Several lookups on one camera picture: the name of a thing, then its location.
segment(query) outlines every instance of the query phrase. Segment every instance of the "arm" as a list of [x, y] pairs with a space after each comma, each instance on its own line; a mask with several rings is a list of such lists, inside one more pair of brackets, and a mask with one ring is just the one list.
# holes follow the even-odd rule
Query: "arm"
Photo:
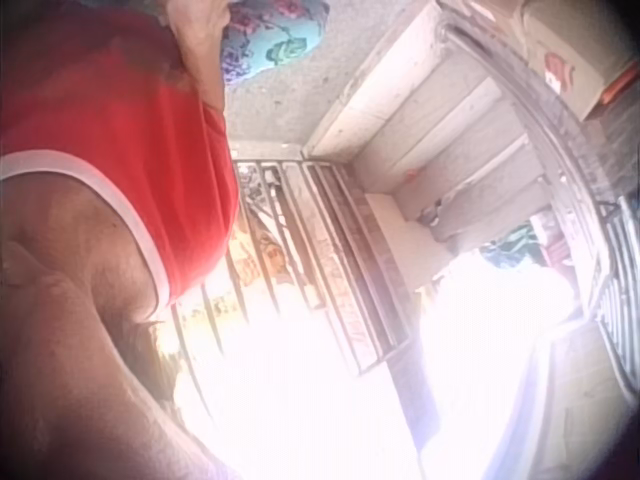
[[227, 478], [129, 373], [89, 299], [17, 244], [3, 254], [0, 475]]
[[224, 111], [224, 78], [220, 55], [229, 23], [229, 0], [164, 0], [166, 16], [187, 71], [202, 101]]

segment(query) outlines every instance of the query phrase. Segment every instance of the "white trim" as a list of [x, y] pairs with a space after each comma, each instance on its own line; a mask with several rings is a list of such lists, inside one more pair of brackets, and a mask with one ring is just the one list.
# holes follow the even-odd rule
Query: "white trim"
[[138, 243], [156, 287], [158, 304], [153, 314], [169, 303], [169, 278], [151, 234], [127, 197], [102, 172], [78, 157], [55, 150], [10, 153], [0, 157], [0, 162], [0, 181], [26, 173], [51, 172], [91, 187], [120, 215]]

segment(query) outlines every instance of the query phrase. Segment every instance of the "hand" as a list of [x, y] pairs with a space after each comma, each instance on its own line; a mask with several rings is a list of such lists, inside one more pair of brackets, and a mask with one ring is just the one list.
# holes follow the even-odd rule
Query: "hand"
[[220, 42], [229, 23], [229, 0], [159, 0], [178, 42], [189, 49], [206, 50]]

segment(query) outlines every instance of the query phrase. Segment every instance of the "metal gate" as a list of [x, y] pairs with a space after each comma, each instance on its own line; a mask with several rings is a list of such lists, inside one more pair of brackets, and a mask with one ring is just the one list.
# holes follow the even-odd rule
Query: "metal gate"
[[187, 295], [188, 304], [178, 301], [171, 308], [180, 350], [205, 408], [185, 333], [194, 315], [206, 318], [215, 338], [210, 348], [224, 354], [225, 308], [248, 328], [263, 317], [279, 321], [291, 311], [320, 312], [354, 375], [405, 346], [410, 334], [400, 286], [390, 280], [373, 245], [346, 172], [308, 161], [239, 161], [234, 168], [240, 208], [220, 266], [228, 291], [216, 292], [222, 282], [208, 279]]
[[621, 197], [601, 203], [613, 268], [595, 308], [614, 371], [631, 402], [640, 397], [640, 214]]

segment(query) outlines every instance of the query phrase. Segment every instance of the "concrete staircase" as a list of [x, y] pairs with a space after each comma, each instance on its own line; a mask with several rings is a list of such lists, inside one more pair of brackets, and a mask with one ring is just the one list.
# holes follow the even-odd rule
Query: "concrete staircase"
[[368, 193], [393, 196], [457, 253], [548, 204], [542, 167], [510, 101], [472, 58], [444, 55], [352, 160]]

